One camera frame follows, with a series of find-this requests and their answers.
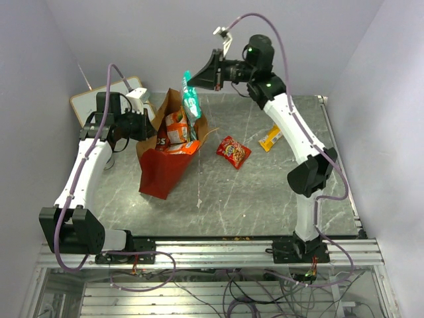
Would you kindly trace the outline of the teal white snack packet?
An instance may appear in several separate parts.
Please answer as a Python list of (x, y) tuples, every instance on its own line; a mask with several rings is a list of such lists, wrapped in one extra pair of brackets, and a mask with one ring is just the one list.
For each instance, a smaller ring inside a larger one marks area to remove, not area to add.
[(198, 119), (201, 118), (202, 112), (196, 89), (188, 85), (190, 79), (191, 72), (186, 70), (182, 78), (181, 95), (183, 108), (189, 125), (190, 140), (197, 140), (198, 137), (195, 131), (195, 123)]

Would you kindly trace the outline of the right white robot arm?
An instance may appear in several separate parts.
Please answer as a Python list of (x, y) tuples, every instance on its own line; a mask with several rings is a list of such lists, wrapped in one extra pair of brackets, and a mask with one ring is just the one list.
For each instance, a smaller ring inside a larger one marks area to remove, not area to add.
[(251, 36), (242, 60), (226, 58), (232, 37), (225, 31), (222, 38), (223, 47), (213, 50), (208, 63), (187, 84), (219, 91), (226, 81), (245, 83), (249, 97), (280, 129), (297, 162), (287, 176), (297, 195), (295, 236), (300, 240), (291, 251), (296, 260), (307, 262), (315, 255), (312, 242), (319, 236), (319, 206), (315, 200), (323, 193), (337, 152), (326, 148), (312, 133), (293, 104), (285, 81), (272, 71), (274, 47), (267, 36)]

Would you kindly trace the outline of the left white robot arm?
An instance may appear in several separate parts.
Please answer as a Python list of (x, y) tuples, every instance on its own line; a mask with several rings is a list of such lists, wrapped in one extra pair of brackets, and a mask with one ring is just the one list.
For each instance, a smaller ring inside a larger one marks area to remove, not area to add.
[(93, 215), (93, 196), (116, 143), (144, 141), (156, 134), (155, 113), (145, 88), (127, 94), (101, 91), (79, 134), (76, 162), (53, 207), (44, 207), (39, 221), (52, 252), (99, 254), (111, 250), (120, 263), (134, 258), (135, 247), (124, 230), (107, 230)]

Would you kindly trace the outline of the red Doritos chip bag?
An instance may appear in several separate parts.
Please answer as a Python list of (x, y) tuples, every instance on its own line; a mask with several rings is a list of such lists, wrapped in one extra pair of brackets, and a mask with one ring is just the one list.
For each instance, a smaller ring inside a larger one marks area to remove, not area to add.
[(166, 127), (160, 127), (157, 133), (155, 150), (164, 151), (165, 149), (169, 147), (169, 145), (170, 145), (170, 139), (168, 138)]

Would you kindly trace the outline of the red brown paper bag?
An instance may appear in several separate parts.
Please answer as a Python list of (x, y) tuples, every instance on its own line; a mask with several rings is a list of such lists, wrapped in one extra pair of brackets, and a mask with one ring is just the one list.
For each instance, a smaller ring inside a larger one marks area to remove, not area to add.
[[(165, 117), (182, 106), (180, 92), (169, 89), (156, 112), (152, 126), (158, 130)], [(156, 150), (157, 137), (153, 136), (136, 144), (136, 154), (141, 168), (139, 192), (166, 199), (182, 178), (195, 154), (166, 154)]]

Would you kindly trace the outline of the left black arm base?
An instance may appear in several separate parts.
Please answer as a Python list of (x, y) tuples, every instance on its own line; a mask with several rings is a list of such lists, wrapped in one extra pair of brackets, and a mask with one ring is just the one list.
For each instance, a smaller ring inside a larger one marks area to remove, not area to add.
[(98, 265), (116, 264), (153, 264), (155, 261), (156, 242), (151, 238), (134, 236), (125, 230), (125, 247), (118, 251), (105, 251), (95, 256)]

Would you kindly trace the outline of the Fox's candy bag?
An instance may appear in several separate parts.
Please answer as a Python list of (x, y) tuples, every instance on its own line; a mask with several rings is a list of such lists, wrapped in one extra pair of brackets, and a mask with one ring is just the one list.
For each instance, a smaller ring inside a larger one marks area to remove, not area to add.
[(200, 146), (200, 142), (198, 140), (194, 140), (191, 142), (185, 142), (181, 144), (173, 144), (164, 150), (165, 154), (187, 154), (192, 155), (195, 154), (197, 149)]

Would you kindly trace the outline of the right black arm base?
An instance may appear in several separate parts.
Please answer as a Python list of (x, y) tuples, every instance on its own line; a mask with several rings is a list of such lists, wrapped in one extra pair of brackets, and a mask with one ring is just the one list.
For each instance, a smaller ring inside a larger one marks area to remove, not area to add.
[(295, 233), (280, 237), (272, 237), (271, 247), (265, 249), (271, 254), (275, 264), (294, 263), (329, 263), (330, 256), (327, 244), (322, 238), (302, 241)]

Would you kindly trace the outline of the orange snack packet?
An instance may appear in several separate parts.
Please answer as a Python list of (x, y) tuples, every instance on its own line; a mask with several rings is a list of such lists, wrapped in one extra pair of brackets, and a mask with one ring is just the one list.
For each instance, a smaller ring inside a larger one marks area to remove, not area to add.
[(182, 144), (189, 141), (189, 129), (183, 109), (165, 117), (166, 132), (171, 144)]

